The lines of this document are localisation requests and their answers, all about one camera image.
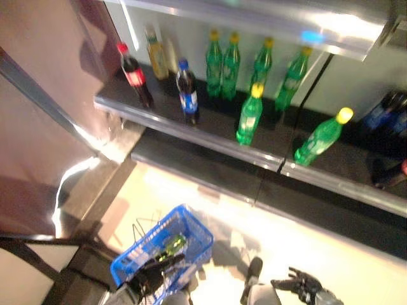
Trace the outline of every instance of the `green bottle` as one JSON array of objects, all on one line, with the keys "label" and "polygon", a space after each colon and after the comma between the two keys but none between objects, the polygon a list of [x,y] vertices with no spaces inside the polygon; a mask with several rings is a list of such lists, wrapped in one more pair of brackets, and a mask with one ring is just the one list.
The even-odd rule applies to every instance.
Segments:
[{"label": "green bottle", "polygon": [[206,90],[210,97],[216,97],[221,91],[222,51],[219,46],[219,34],[212,30],[209,34],[210,46],[206,53]]},{"label": "green bottle", "polygon": [[179,233],[169,240],[165,245],[165,250],[160,255],[156,256],[155,259],[161,262],[170,256],[174,256],[185,246],[185,244],[185,236]]},{"label": "green bottle", "polygon": [[234,32],[230,36],[230,44],[223,59],[222,97],[232,100],[236,95],[236,82],[240,65],[240,54],[237,44],[239,35]]},{"label": "green bottle", "polygon": [[295,162],[309,165],[319,154],[335,143],[341,135],[342,125],[349,122],[354,115],[351,108],[344,107],[335,118],[321,123],[307,141],[294,154]]},{"label": "green bottle", "polygon": [[266,38],[265,43],[254,62],[254,72],[250,82],[250,92],[254,83],[266,85],[268,71],[272,68],[273,39]]},{"label": "green bottle", "polygon": [[276,111],[284,111],[290,106],[291,99],[297,92],[298,87],[300,87],[301,80],[307,73],[308,58],[311,51],[311,48],[306,46],[303,47],[299,57],[296,58],[290,65],[279,96],[275,100]]},{"label": "green bottle", "polygon": [[254,83],[251,96],[243,104],[239,128],[236,132],[236,139],[239,144],[250,145],[252,142],[254,132],[257,129],[261,113],[263,112],[263,103],[261,102],[263,89],[264,86],[261,83]]}]

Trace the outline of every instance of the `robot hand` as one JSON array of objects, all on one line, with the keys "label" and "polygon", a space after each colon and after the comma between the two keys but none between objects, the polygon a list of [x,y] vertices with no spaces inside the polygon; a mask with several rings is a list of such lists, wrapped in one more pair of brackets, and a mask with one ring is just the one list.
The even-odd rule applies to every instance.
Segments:
[{"label": "robot hand", "polygon": [[321,283],[312,275],[300,270],[289,267],[292,271],[288,274],[290,280],[272,280],[271,283],[275,289],[288,290],[298,294],[298,298],[308,304],[315,305],[315,297],[318,292],[323,290]]}]

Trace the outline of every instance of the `floor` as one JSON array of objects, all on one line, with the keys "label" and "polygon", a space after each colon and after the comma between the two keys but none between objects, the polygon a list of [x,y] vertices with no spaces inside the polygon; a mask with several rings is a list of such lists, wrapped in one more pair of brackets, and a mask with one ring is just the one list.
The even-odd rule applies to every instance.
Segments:
[{"label": "floor", "polygon": [[[292,266],[317,277],[346,305],[407,304],[405,261],[143,163],[103,216],[99,236],[122,252],[140,237],[132,224],[139,220],[147,231],[180,204],[187,204],[215,238],[204,279],[191,293],[195,305],[239,304],[254,256],[263,260],[263,283],[287,278]],[[278,295],[283,305],[302,304],[290,292]]]}]

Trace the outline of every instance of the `blue label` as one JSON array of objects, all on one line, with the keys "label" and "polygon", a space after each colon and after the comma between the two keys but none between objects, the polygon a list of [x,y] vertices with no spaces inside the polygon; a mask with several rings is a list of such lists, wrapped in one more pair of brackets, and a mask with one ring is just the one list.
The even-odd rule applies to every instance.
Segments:
[{"label": "blue label", "polygon": [[377,105],[364,119],[364,124],[374,130],[386,123],[391,118],[391,113]]},{"label": "blue label", "polygon": [[392,118],[389,126],[395,133],[401,133],[403,130],[407,129],[407,112],[404,111],[398,116]]},{"label": "blue label", "polygon": [[195,113],[198,109],[197,92],[194,91],[191,94],[179,94],[181,100],[181,106],[185,113]]}]

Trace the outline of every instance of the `wall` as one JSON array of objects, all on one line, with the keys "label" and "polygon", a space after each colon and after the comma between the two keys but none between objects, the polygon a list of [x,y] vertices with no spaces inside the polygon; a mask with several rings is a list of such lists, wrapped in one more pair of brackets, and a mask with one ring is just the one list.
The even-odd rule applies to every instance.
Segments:
[{"label": "wall", "polygon": [[393,88],[407,90],[407,50],[373,48],[364,62],[336,56],[312,92],[307,107],[332,114],[344,106],[363,117]]},{"label": "wall", "polygon": [[[57,271],[68,265],[76,246],[29,245]],[[53,281],[22,259],[0,248],[0,304],[40,305]]]},{"label": "wall", "polygon": [[[143,27],[146,23],[155,25],[158,36],[165,46],[172,41],[177,54],[185,56],[193,72],[205,79],[205,52],[208,47],[208,33],[215,25],[197,22],[188,18],[175,17],[163,13],[127,6],[135,34],[139,42],[136,51],[132,46],[130,32],[119,4],[106,3],[120,38],[129,44],[131,53],[143,63],[149,63]],[[221,47],[225,51],[232,29],[217,27],[221,32]],[[252,74],[256,53],[261,48],[263,36],[240,32],[241,64],[237,87],[246,90]],[[277,40],[273,47],[273,67],[265,88],[265,96],[274,98],[284,79],[287,66],[298,53],[300,46]],[[313,71],[294,96],[292,105],[299,105],[307,93],[316,74],[328,54],[314,50],[309,67],[316,63]],[[385,92],[393,87],[407,88],[407,52],[389,47],[375,48],[364,62],[335,56],[315,87],[305,107],[334,115],[341,107],[351,106],[355,119],[361,118],[377,104]]]}]

